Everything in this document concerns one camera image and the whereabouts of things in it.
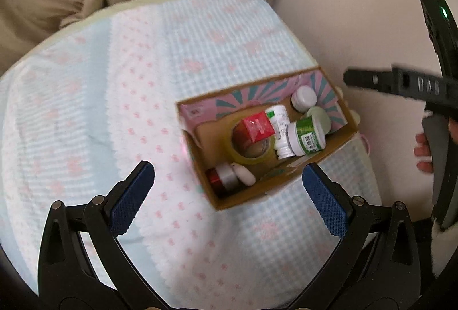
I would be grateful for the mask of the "person's right hand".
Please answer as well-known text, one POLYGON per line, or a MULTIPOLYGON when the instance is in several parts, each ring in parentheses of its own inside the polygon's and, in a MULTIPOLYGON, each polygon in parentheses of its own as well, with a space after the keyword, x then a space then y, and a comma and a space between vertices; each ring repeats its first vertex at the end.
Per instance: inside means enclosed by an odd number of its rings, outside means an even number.
MULTIPOLYGON (((448 123, 449 134, 457 143, 458 140, 458 124, 457 121, 449 119, 448 123)), ((424 173, 433 173, 433 156, 429 147, 429 143, 424 133, 418 133, 415 136, 416 145, 414 147, 414 155, 418 158, 417 168, 424 173)))

